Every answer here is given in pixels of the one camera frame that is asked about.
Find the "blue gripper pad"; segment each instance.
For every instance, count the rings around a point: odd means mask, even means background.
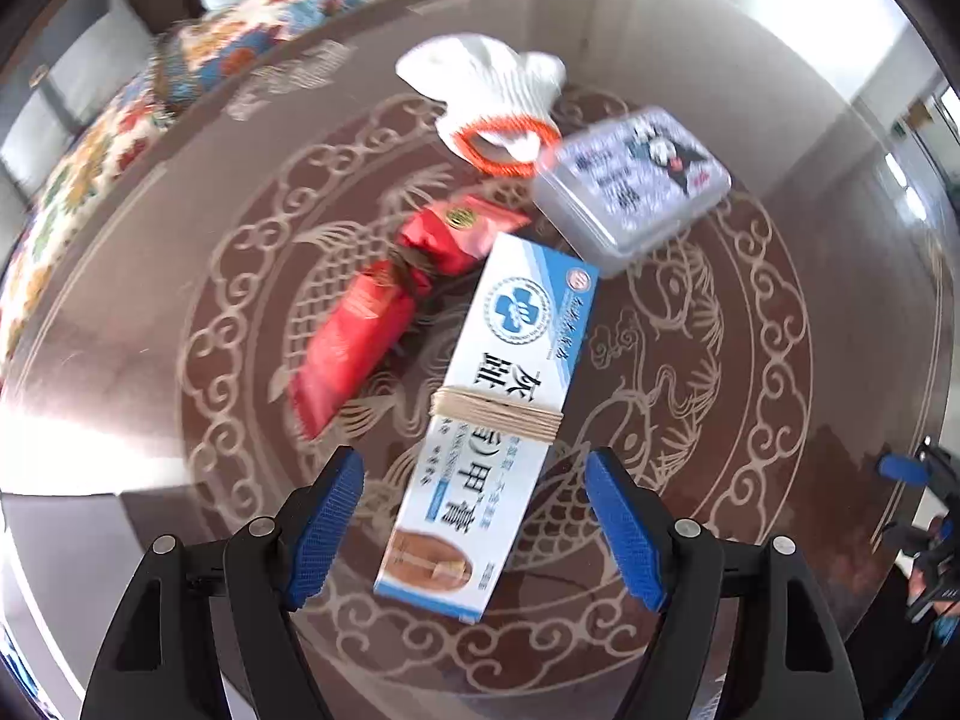
[[[308,598],[323,589],[323,582],[362,493],[363,461],[357,452],[350,452],[296,542],[286,592],[287,604],[292,610],[301,608]]]
[[[923,463],[916,458],[904,455],[884,455],[880,458],[877,471],[880,471],[880,476],[902,482],[904,485],[911,485],[911,487],[925,488],[930,481]]]
[[[616,457],[613,461],[619,464]],[[622,476],[634,485],[626,472]],[[627,591],[649,610],[660,611],[666,600],[661,581],[661,556],[627,500],[626,491],[620,486],[623,480],[618,482],[614,478],[599,452],[590,452],[587,456],[584,480],[587,497],[600,520]]]

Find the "brown table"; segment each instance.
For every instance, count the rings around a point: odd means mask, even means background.
[[[317,322],[412,210],[472,191],[536,217],[524,182],[443,147],[438,105],[392,72],[455,31],[560,55],[565,132],[656,103],[737,179],[715,212],[601,285],[560,438],[472,627],[371,582],[476,276],[424,307],[318,442],[298,438],[284,396]],[[143,464],[189,480],[124,495],[142,543],[200,541],[272,514],[352,443],[364,497],[325,591],[295,617],[334,712],[613,713],[655,620],[584,496],[597,445],[677,517],[743,541],[790,533],[853,627],[891,562],[880,524],[916,504],[872,464],[939,429],[953,298],[936,236],[898,214],[877,177],[885,149],[829,85],[723,0],[392,0],[264,59],[281,62],[289,83],[247,74],[191,110],[56,272],[3,395],[37,464],[19,491],[110,490],[98,464],[113,447],[133,476]],[[565,245],[539,217],[529,234]],[[59,422],[83,428],[69,481],[42,429]],[[719,629],[701,704],[725,671],[729,608]]]

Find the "metal screw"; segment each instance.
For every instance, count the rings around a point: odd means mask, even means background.
[[[684,538],[697,538],[700,535],[700,527],[692,519],[678,519],[673,527]]]
[[[774,539],[774,549],[778,551],[781,555],[793,555],[797,551],[797,546],[793,542],[792,538],[787,536],[777,536]]]
[[[253,522],[248,525],[250,528],[250,535],[257,536],[270,536],[270,533],[274,531],[274,519],[272,517],[258,517],[254,519]]]
[[[173,550],[176,546],[176,538],[172,536],[160,536],[155,539],[154,546],[152,550],[157,553],[157,555],[166,555],[168,552]]]

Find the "red wrapper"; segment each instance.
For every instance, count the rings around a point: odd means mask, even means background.
[[[412,255],[378,260],[358,274],[310,339],[288,389],[304,435],[320,435],[400,340],[416,302],[429,294],[426,269],[404,263],[422,256],[435,274],[464,274],[486,258],[498,232],[514,232],[528,221],[474,196],[431,203],[410,218],[397,234],[397,246]]]

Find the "plastic case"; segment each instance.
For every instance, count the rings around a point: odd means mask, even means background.
[[[536,161],[534,203],[604,276],[654,250],[730,191],[730,174],[676,119],[646,108]]]

